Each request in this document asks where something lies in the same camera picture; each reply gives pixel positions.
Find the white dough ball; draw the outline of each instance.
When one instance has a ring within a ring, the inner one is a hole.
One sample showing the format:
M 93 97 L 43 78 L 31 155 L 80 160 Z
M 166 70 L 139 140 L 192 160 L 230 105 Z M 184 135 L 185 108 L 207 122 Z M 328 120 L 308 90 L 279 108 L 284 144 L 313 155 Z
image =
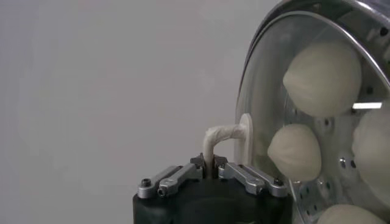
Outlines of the white dough ball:
M 386 224 L 373 213 L 354 205 L 334 205 L 319 218 L 317 224 Z
M 350 109 L 358 98 L 360 62 L 346 44 L 313 44 L 292 60 L 283 84 L 295 106 L 306 114 L 333 117 Z
M 352 151 L 361 178 L 390 208 L 390 108 L 371 110 L 361 118 Z
M 268 156 L 284 176 L 310 181 L 321 171 L 321 152 L 313 132 L 305 125 L 291 124 L 272 138 Z

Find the bent white pipe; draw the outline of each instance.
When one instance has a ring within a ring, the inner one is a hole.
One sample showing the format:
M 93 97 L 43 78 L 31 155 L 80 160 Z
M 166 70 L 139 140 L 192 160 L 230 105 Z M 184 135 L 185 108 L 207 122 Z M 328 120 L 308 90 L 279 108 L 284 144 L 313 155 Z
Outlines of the bent white pipe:
M 206 165 L 206 177 L 212 177 L 214 146 L 227 139 L 239 139 L 240 150 L 243 152 L 241 164 L 252 162 L 252 118 L 249 114 L 241 116 L 237 125 L 225 125 L 209 128 L 203 141 L 203 157 Z

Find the metal drum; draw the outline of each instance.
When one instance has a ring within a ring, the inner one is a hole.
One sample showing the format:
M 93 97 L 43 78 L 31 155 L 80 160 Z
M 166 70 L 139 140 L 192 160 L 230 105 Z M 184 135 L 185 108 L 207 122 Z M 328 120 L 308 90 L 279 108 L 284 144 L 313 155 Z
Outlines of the metal drum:
M 389 17 L 387 0 L 292 0 L 276 6 L 252 40 L 239 89 L 236 121 L 244 113 L 252 116 L 253 164 L 284 178 L 266 149 L 276 131 L 287 124 L 309 126 L 321 147 L 322 170 L 316 180 L 286 180 L 296 202 L 295 223 L 316 223 L 335 204 L 357 205 L 390 221 L 390 208 L 362 181 L 351 151 L 353 131 L 369 109 L 351 108 L 336 117 L 311 117 L 294 106 L 282 83 L 299 52 L 313 43 L 337 40 L 360 55 L 363 78 L 357 103 L 384 102 L 390 90 Z M 235 147 L 235 156 L 239 154 Z

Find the silver linkage arm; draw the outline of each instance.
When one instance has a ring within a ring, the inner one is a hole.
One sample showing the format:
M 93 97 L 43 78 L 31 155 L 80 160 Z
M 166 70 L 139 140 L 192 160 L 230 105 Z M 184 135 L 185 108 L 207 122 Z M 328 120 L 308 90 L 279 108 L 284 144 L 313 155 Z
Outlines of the silver linkage arm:
M 141 184 L 138 185 L 137 195 L 139 198 L 152 198 L 154 197 L 158 184 L 163 178 L 169 177 L 172 174 L 180 170 L 180 166 L 170 166 L 161 173 L 157 174 L 151 179 L 143 179 Z
M 220 178 L 238 180 L 250 194 L 258 195 L 266 187 L 261 178 L 254 177 L 235 163 L 226 163 L 224 166 L 220 166 L 218 172 Z
M 288 188 L 281 180 L 275 179 L 253 166 L 243 166 L 243 168 L 248 170 L 255 176 L 258 176 L 263 179 L 266 182 L 267 189 L 272 196 L 279 198 L 287 196 Z
M 235 163 L 226 163 L 219 167 L 219 177 L 235 178 L 245 186 L 248 193 L 258 195 L 264 189 L 275 197 L 287 196 L 287 187 L 282 181 L 274 179 L 263 171 L 252 166 L 239 166 Z
M 187 179 L 202 179 L 202 171 L 196 169 L 196 165 L 189 163 L 172 176 L 162 179 L 160 181 L 160 187 L 157 190 L 157 194 L 160 197 L 167 197 L 172 194 L 176 194 L 179 190 L 179 186 Z

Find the gray background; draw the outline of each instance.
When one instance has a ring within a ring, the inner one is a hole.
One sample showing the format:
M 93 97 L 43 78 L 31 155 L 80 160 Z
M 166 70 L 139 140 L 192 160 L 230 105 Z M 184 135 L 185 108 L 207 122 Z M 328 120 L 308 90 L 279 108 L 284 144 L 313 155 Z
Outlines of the gray background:
M 0 224 L 132 223 L 142 178 L 234 122 L 276 2 L 0 0 Z

